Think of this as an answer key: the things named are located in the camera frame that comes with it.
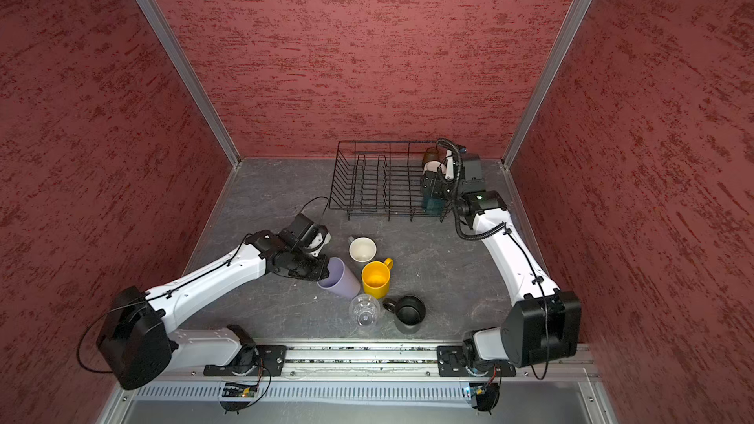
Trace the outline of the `black mug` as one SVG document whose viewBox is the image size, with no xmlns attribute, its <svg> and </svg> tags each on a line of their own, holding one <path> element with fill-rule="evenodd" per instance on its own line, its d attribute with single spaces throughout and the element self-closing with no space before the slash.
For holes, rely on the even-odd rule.
<svg viewBox="0 0 754 424">
<path fill-rule="evenodd" d="M 426 317 L 426 306 L 416 296 L 403 296 L 397 300 L 385 298 L 382 305 L 393 314 L 396 328 L 405 335 L 418 332 Z"/>
</svg>

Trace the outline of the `dark green white-inside mug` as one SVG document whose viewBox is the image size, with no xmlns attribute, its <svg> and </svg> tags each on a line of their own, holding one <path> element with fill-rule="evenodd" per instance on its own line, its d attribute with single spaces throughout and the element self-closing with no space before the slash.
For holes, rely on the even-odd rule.
<svg viewBox="0 0 754 424">
<path fill-rule="evenodd" d="M 428 216 L 442 217 L 446 207 L 446 184 L 437 172 L 425 172 L 421 177 L 421 207 Z"/>
</svg>

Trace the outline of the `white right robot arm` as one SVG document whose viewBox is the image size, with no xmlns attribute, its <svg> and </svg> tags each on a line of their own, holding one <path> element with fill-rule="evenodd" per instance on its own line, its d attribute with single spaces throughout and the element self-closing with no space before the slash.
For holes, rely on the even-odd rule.
<svg viewBox="0 0 754 424">
<path fill-rule="evenodd" d="M 572 357 L 577 352 L 581 303 L 563 291 L 533 258 L 494 190 L 466 192 L 438 167 L 422 174 L 425 203 L 437 202 L 454 217 L 457 234 L 480 241 L 508 288 L 512 309 L 498 327 L 472 332 L 463 342 L 467 368 L 479 373 L 495 365 L 524 368 Z"/>
</svg>

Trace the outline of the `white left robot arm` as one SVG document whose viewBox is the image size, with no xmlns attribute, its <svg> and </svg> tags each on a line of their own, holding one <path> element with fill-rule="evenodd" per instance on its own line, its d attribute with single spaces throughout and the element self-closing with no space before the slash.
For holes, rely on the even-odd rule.
<svg viewBox="0 0 754 424">
<path fill-rule="evenodd" d="M 319 282 L 329 275 L 322 249 L 325 228 L 247 234 L 230 253 L 173 282 L 145 292 L 129 287 L 99 318 L 95 343 L 107 373 L 121 388 L 137 390 L 170 370 L 208 366 L 243 376 L 261 371 L 254 339 L 242 327 L 186 330 L 183 323 L 228 292 L 268 274 Z"/>
</svg>

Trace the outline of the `white mug red inside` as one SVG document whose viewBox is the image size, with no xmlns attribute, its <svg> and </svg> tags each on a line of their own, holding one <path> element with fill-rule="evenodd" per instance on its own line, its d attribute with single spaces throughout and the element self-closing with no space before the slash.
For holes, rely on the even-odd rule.
<svg viewBox="0 0 754 424">
<path fill-rule="evenodd" d="M 439 173 L 442 176 L 446 174 L 446 165 L 441 161 L 429 161 L 423 166 L 424 173 Z"/>
</svg>

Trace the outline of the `brown gold textured cup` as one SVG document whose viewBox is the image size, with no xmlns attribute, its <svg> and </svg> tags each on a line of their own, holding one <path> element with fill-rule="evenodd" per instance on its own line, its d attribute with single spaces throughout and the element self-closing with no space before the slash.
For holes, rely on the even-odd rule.
<svg viewBox="0 0 754 424">
<path fill-rule="evenodd" d="M 430 162 L 439 162 L 442 159 L 440 150 L 437 146 L 430 146 L 423 153 L 422 164 L 426 165 Z"/>
</svg>

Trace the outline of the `lilac plastic cup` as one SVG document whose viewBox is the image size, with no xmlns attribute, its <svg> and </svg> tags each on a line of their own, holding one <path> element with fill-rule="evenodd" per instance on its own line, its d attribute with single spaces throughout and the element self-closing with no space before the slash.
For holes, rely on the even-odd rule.
<svg viewBox="0 0 754 424">
<path fill-rule="evenodd" d="M 361 282 L 341 258 L 331 257 L 327 270 L 329 275 L 317 282 L 320 289 L 347 300 L 352 300 L 361 293 Z"/>
</svg>

